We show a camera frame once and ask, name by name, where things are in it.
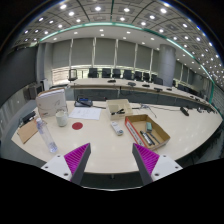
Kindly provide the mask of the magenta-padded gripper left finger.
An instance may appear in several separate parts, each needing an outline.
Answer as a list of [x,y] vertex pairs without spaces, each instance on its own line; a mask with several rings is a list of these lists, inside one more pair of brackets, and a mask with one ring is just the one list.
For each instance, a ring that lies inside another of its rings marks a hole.
[[90,154],[91,145],[87,143],[70,151],[66,155],[55,155],[42,166],[42,169],[79,185]]

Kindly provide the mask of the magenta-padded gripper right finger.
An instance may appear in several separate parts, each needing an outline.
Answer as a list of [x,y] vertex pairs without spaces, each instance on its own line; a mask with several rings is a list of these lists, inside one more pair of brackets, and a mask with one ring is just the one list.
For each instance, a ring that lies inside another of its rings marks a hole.
[[132,154],[136,160],[144,185],[150,184],[182,169],[182,167],[168,155],[158,155],[136,143],[133,144]]

